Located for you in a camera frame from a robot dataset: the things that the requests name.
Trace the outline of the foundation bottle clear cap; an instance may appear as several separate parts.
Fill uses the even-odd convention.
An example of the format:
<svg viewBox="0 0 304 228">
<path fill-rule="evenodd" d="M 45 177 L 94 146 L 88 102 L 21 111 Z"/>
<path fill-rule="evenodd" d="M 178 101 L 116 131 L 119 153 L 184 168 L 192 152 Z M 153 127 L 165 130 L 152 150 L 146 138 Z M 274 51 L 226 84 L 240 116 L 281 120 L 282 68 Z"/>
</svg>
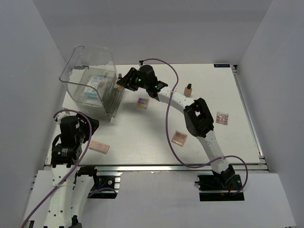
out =
<svg viewBox="0 0 304 228">
<path fill-rule="evenodd" d="M 123 91 L 124 90 L 124 87 L 122 85 L 119 85 L 119 84 L 116 84 L 116 88 L 119 91 Z"/>
</svg>

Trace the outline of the white blue wipes packet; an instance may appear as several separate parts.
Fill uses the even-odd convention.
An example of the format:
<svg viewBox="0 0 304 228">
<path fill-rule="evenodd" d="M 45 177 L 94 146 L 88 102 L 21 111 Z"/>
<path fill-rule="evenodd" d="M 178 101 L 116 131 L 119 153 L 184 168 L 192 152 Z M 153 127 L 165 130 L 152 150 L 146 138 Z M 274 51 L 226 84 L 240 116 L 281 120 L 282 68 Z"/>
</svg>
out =
<svg viewBox="0 0 304 228">
<path fill-rule="evenodd" d="M 107 79 L 105 76 L 90 75 L 83 91 L 85 101 L 90 103 L 91 101 L 102 98 L 105 92 L 106 82 Z"/>
</svg>

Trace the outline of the clear acrylic makeup organizer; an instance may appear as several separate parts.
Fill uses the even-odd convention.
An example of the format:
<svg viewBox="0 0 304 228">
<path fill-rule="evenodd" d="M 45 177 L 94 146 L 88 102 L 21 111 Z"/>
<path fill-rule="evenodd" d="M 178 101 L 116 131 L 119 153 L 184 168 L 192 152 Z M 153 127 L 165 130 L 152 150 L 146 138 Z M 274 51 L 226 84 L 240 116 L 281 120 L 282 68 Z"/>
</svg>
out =
<svg viewBox="0 0 304 228">
<path fill-rule="evenodd" d="M 97 46 L 74 47 L 59 76 L 79 111 L 106 122 L 116 116 L 124 94 L 117 80 L 111 50 Z"/>
</svg>

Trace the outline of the foundation bottle black pump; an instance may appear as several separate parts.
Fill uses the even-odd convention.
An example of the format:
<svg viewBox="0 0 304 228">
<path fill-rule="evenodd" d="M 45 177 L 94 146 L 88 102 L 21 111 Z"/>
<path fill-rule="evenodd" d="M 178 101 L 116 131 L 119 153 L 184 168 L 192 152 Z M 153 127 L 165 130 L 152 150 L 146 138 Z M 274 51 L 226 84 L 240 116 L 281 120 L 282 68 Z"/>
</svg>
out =
<svg viewBox="0 0 304 228">
<path fill-rule="evenodd" d="M 188 84 L 184 89 L 184 95 L 190 97 L 192 93 L 192 84 Z"/>
</svg>

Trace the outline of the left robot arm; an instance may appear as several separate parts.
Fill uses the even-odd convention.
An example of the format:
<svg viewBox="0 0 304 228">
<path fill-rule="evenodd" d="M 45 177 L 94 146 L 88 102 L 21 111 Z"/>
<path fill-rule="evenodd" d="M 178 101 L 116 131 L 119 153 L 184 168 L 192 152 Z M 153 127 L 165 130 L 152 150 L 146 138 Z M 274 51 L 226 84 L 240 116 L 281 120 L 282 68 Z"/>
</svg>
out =
<svg viewBox="0 0 304 228">
<path fill-rule="evenodd" d="M 88 142 L 99 121 L 86 115 L 70 115 L 59 120 L 60 134 L 52 142 L 52 186 L 45 228 L 81 228 L 84 205 L 90 190 L 100 185 L 94 166 L 78 167 L 82 144 Z"/>
</svg>

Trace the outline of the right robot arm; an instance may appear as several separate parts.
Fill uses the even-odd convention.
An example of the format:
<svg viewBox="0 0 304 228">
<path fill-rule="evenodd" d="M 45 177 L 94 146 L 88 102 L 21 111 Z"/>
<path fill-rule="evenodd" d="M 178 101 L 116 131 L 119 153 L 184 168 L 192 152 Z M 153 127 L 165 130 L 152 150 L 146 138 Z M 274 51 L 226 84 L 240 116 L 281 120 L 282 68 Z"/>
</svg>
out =
<svg viewBox="0 0 304 228">
<path fill-rule="evenodd" d="M 215 136 L 214 120 L 204 99 L 193 100 L 174 92 L 168 84 L 157 79 L 150 65 L 143 65 L 139 69 L 132 67 L 124 77 L 118 77 L 117 84 L 131 91 L 145 89 L 151 98 L 180 111 L 184 115 L 188 132 L 198 139 L 211 162 L 215 185 L 222 190 L 231 185 L 235 171 L 220 148 Z"/>
</svg>

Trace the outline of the pink flat makeup box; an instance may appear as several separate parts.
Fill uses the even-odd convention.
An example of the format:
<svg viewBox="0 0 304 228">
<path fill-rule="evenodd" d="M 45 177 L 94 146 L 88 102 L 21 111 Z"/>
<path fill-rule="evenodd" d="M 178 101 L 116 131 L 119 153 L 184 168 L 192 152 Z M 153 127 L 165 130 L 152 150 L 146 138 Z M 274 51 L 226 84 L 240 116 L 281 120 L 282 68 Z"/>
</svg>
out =
<svg viewBox="0 0 304 228">
<path fill-rule="evenodd" d="M 91 141 L 89 144 L 89 149 L 102 154 L 107 154 L 110 146 L 97 141 Z"/>
</svg>

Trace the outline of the colourful eyeshadow palette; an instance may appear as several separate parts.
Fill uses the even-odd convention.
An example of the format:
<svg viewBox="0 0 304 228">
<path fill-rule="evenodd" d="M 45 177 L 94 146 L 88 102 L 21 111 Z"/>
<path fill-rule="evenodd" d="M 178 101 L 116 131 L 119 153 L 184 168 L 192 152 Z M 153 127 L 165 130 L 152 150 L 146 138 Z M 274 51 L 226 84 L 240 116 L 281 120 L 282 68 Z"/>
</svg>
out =
<svg viewBox="0 0 304 228">
<path fill-rule="evenodd" d="M 147 109 L 149 105 L 149 98 L 138 97 L 136 106 L 139 108 Z"/>
</svg>

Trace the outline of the brown quad eyeshadow palette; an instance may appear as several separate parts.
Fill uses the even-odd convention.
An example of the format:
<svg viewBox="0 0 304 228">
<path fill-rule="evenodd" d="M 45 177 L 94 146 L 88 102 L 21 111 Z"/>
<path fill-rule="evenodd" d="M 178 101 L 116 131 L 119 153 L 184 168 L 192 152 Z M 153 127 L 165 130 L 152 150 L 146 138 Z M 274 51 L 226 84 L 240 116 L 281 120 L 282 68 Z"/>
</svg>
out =
<svg viewBox="0 0 304 228">
<path fill-rule="evenodd" d="M 179 131 L 175 131 L 172 139 L 171 139 L 171 142 L 183 147 L 186 140 L 187 140 L 187 135 L 182 133 L 182 132 L 179 132 Z"/>
</svg>

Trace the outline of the black blue table label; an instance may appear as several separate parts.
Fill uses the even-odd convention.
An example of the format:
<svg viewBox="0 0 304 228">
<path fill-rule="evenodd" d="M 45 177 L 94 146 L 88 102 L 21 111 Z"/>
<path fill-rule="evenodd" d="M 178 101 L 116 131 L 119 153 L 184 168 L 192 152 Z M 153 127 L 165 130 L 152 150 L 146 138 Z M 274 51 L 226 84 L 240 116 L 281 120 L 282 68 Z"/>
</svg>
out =
<svg viewBox="0 0 304 228">
<path fill-rule="evenodd" d="M 230 64 L 213 64 L 215 68 L 230 68 Z"/>
</svg>

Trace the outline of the multicolour square palette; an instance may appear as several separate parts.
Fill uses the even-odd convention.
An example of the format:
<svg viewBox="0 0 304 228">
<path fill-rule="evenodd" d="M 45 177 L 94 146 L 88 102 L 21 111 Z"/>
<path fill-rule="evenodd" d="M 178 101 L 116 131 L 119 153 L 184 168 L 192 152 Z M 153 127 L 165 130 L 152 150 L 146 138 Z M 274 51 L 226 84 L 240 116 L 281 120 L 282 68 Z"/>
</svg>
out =
<svg viewBox="0 0 304 228">
<path fill-rule="evenodd" d="M 228 125 L 229 114 L 223 112 L 217 112 L 216 123 Z"/>
</svg>

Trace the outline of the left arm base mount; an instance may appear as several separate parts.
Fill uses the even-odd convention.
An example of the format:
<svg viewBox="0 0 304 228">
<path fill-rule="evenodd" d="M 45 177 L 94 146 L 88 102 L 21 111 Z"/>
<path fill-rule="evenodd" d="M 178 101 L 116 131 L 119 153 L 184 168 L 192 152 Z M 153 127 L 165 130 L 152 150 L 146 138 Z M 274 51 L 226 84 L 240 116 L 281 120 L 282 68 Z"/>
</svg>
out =
<svg viewBox="0 0 304 228">
<path fill-rule="evenodd" d="M 76 183 L 84 183 L 78 180 L 80 177 L 88 178 L 88 199 L 115 199 L 119 190 L 118 176 L 100 173 L 94 166 L 81 167 L 77 173 Z"/>
</svg>

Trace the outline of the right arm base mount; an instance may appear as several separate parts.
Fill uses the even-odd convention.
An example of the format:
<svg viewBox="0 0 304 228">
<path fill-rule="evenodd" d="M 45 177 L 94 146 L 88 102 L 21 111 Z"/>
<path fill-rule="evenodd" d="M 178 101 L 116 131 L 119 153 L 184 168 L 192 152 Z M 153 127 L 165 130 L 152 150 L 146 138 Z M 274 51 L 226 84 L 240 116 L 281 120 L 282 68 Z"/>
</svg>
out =
<svg viewBox="0 0 304 228">
<path fill-rule="evenodd" d="M 239 175 L 235 175 L 226 185 L 212 175 L 199 175 L 194 184 L 199 189 L 199 199 L 202 202 L 245 200 L 244 193 L 240 190 L 242 182 Z"/>
</svg>

